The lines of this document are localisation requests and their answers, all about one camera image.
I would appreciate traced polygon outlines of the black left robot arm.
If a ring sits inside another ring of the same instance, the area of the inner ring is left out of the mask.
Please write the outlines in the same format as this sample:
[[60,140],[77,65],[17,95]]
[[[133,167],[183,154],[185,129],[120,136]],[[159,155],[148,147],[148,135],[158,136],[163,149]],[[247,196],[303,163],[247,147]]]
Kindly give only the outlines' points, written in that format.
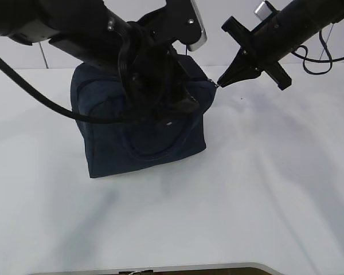
[[125,21],[103,1],[0,1],[0,37],[22,45],[48,41],[65,53],[115,74],[129,106],[107,118],[81,115],[52,102],[0,58],[0,70],[49,109],[86,123],[127,123],[194,112],[187,70],[173,48],[190,51],[205,43],[205,29],[194,1],[166,1],[137,21]]

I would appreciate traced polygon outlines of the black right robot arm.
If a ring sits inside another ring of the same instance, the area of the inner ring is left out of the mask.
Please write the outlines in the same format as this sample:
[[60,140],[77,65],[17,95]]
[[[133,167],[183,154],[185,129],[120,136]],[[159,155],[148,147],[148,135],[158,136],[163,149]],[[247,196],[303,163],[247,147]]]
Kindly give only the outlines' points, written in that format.
[[263,1],[257,15],[261,22],[253,30],[235,17],[223,24],[223,31],[240,45],[240,50],[218,79],[220,87],[258,78],[265,72],[279,89],[288,88],[292,79],[279,61],[329,24],[343,20],[344,1],[291,1],[282,10]]

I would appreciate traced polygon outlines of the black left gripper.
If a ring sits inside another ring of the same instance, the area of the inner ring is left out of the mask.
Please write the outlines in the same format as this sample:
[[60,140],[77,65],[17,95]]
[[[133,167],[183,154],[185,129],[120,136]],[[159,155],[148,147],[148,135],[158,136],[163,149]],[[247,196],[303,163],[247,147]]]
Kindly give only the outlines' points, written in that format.
[[126,93],[126,120],[143,120],[153,111],[188,114],[199,107],[187,89],[191,79],[170,45],[157,45],[147,29],[132,21],[120,35],[118,73]]

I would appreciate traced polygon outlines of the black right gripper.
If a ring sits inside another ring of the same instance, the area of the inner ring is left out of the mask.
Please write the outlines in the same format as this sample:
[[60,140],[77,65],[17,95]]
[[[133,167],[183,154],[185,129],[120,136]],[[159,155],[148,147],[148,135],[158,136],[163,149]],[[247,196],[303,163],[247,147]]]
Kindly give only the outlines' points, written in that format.
[[287,52],[282,48],[275,16],[270,15],[259,23],[253,30],[248,30],[233,16],[222,25],[239,45],[240,50],[227,70],[219,77],[217,84],[227,87],[234,83],[258,78],[265,72],[277,84],[280,90],[285,90],[292,84],[292,78],[279,64]]

